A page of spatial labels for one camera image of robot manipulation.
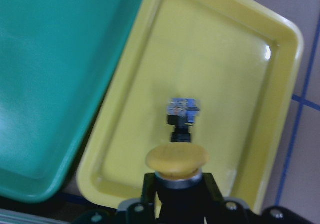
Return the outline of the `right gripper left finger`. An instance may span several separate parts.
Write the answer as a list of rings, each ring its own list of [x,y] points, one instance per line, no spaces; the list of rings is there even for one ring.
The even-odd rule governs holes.
[[[156,174],[147,173],[144,175],[140,199],[130,199],[121,204],[126,207],[118,207],[117,218],[120,221],[159,221]]]

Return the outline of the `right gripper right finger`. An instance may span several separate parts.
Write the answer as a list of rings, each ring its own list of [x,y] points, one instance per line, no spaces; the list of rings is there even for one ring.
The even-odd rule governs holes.
[[[211,173],[202,175],[204,183],[204,218],[208,224],[249,224],[250,209],[245,201],[223,197]]]

